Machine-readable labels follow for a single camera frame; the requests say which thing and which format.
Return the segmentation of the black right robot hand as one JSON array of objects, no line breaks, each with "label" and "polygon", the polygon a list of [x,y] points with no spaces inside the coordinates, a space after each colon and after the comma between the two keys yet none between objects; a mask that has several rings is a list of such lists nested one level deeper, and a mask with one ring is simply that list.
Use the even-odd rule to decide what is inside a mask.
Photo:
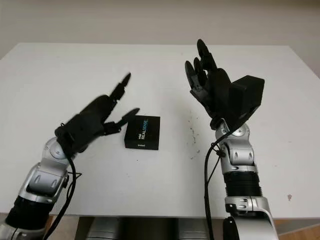
[{"label": "black right robot hand", "polygon": [[193,63],[185,62],[185,73],[191,95],[205,108],[211,118],[210,127],[216,130],[224,118],[222,107],[231,81],[226,71],[217,67],[205,42],[198,39],[196,45],[199,57]]}]

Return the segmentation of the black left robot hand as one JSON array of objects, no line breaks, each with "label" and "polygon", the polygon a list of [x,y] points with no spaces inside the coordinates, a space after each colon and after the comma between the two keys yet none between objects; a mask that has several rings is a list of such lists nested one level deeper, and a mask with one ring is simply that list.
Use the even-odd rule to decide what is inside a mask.
[{"label": "black left robot hand", "polygon": [[131,74],[128,73],[110,95],[98,96],[67,123],[58,127],[55,130],[57,141],[68,145],[87,145],[96,138],[106,135],[109,129],[118,133],[121,127],[132,120],[140,110],[136,107],[122,116],[118,122],[106,122],[125,94],[125,88],[130,79]]}]

